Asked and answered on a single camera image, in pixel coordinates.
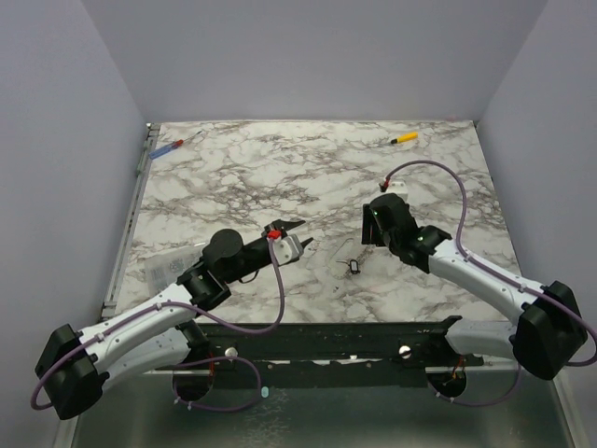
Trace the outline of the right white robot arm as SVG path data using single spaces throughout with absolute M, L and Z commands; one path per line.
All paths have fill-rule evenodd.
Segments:
M 403 263 L 454 283 L 490 304 L 502 321 L 460 318 L 428 343 L 430 357 L 449 365 L 460 355 L 518 361 L 542 380 L 553 379 L 587 341 L 572 289 L 554 281 L 543 286 L 476 259 L 435 226 L 420 227 L 409 205 L 385 193 L 363 206 L 362 242 L 385 247 Z

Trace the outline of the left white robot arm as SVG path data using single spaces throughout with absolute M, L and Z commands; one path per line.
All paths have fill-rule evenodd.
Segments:
M 35 365 L 31 407 L 69 420 L 128 376 L 179 363 L 200 366 L 210 348 L 195 318 L 211 318 L 229 298 L 229 284 L 298 261 L 309 244 L 293 232 L 301 224 L 276 219 L 250 243 L 233 229 L 217 231 L 199 259 L 152 299 L 81 330 L 64 324 L 52 331 Z

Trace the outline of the metal carabiner with key rings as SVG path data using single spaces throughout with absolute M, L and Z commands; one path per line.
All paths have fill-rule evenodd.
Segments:
M 374 245 L 362 245 L 359 237 L 341 240 L 331 251 L 329 273 L 338 280 L 372 273 L 375 249 Z

